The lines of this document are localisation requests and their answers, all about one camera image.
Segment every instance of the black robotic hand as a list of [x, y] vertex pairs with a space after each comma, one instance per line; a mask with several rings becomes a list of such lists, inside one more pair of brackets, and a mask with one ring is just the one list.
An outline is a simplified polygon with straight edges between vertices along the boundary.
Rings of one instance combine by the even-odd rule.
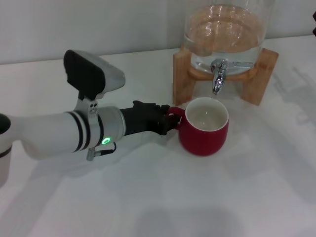
[[159, 106], [155, 103], [140, 101], [134, 101], [133, 104], [133, 108], [121, 110], [126, 123], [126, 136], [144, 131], [166, 135], [178, 125], [181, 119], [178, 115], [167, 115], [169, 105]]

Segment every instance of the red mug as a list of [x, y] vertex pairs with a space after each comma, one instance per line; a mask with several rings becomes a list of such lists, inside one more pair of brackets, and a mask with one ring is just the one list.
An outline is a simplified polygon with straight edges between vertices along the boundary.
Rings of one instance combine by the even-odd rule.
[[186, 110], [172, 107], [168, 114], [181, 116], [176, 129], [182, 146], [198, 156], [209, 156], [224, 145], [229, 125], [226, 107], [218, 100], [204, 97], [191, 101]]

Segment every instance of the black stripe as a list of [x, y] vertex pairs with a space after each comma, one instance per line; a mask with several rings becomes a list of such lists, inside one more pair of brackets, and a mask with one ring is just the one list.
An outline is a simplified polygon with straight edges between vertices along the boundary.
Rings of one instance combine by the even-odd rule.
[[2, 158], [2, 157], [4, 157], [4, 156], [6, 156], [7, 154], [9, 154], [9, 153], [11, 152], [11, 150], [12, 150], [12, 146], [11, 146], [8, 150], [6, 150], [5, 152], [2, 152], [2, 153], [0, 154], [0, 158]]
[[103, 136], [104, 136], [104, 127], [103, 127], [103, 123], [102, 123], [102, 119], [100, 117], [100, 115], [98, 115], [98, 122], [99, 122], [99, 126], [100, 126], [100, 139], [98, 144], [96, 145], [97, 147], [101, 145]]
[[74, 151], [74, 152], [77, 152], [79, 151], [80, 147], [82, 146], [82, 143], [83, 143], [83, 130], [82, 130], [82, 126], [81, 126], [81, 123], [79, 121], [79, 118], [77, 118], [76, 114], [73, 113], [73, 112], [67, 112], [69, 113], [73, 118], [74, 120], [76, 121], [76, 124], [77, 124], [77, 127], [78, 127], [78, 131], [79, 131], [79, 141], [78, 141], [78, 146], [77, 146], [77, 149]]
[[82, 151], [87, 149], [87, 147], [89, 146], [90, 144], [90, 139], [91, 139], [91, 131], [90, 131], [90, 125], [89, 125], [89, 122], [88, 120], [85, 118], [85, 116], [80, 112], [80, 111], [75, 111], [83, 120], [83, 123], [85, 125], [85, 130], [87, 132], [87, 139], [85, 141], [85, 145], [84, 147], [81, 149]]

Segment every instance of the cable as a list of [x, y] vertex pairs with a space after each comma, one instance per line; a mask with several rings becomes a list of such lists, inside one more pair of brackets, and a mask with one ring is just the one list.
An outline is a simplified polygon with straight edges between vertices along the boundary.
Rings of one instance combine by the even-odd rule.
[[117, 144], [115, 142], [113, 144], [114, 144], [114, 150], [103, 150], [103, 151], [100, 151], [100, 155], [101, 156], [105, 156], [105, 155], [109, 155], [109, 154], [114, 153], [117, 150]]

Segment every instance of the wooden stand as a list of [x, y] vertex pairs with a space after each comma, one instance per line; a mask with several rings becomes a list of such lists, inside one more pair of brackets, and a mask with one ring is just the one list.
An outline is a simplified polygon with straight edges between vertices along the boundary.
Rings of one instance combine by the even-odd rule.
[[[242, 81], [241, 98], [259, 106], [271, 74], [277, 63], [278, 53], [262, 49], [254, 68], [239, 75], [226, 76], [226, 81]], [[173, 55], [173, 104], [178, 106], [192, 100], [196, 81], [213, 81], [214, 75], [191, 66], [191, 52], [181, 48]]]

